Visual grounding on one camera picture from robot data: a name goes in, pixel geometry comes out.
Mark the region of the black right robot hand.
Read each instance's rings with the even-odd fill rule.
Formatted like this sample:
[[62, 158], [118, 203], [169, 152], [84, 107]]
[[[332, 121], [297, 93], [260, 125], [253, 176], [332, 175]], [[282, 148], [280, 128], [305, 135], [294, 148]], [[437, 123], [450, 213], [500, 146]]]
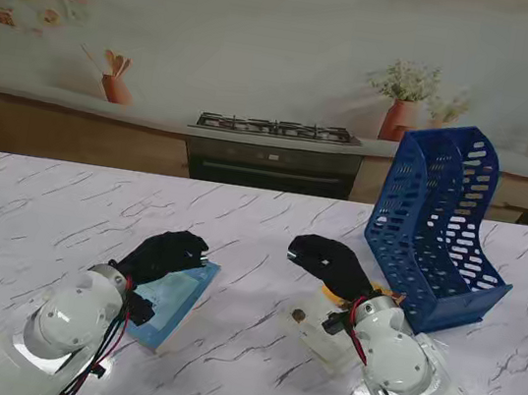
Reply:
[[320, 279], [326, 288], [346, 302], [375, 296], [358, 257], [337, 240], [317, 234], [296, 236], [288, 246], [290, 261]]

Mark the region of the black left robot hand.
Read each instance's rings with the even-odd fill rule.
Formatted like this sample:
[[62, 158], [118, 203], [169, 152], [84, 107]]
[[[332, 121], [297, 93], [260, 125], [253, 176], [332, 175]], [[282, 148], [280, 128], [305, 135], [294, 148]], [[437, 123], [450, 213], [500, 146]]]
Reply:
[[165, 232], [148, 237], [131, 253], [110, 264], [135, 286], [156, 281], [168, 273], [203, 266], [208, 244], [189, 231]]

